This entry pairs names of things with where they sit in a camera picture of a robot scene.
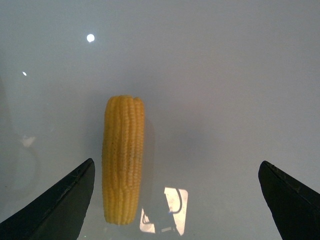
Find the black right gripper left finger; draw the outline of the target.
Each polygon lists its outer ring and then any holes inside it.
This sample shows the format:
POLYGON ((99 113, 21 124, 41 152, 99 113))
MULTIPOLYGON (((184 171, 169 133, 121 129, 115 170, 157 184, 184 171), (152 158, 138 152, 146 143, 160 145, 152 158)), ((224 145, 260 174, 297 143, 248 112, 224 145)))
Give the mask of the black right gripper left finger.
POLYGON ((92 198, 95 163, 89 158, 0 224, 2 240, 76 240, 92 198))

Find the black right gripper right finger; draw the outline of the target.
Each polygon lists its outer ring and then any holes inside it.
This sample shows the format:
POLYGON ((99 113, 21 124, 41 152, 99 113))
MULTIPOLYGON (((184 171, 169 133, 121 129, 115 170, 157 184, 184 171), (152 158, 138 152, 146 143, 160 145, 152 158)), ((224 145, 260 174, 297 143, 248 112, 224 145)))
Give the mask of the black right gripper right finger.
POLYGON ((320 238, 320 194, 268 161, 258 170, 263 197, 283 240, 320 238))

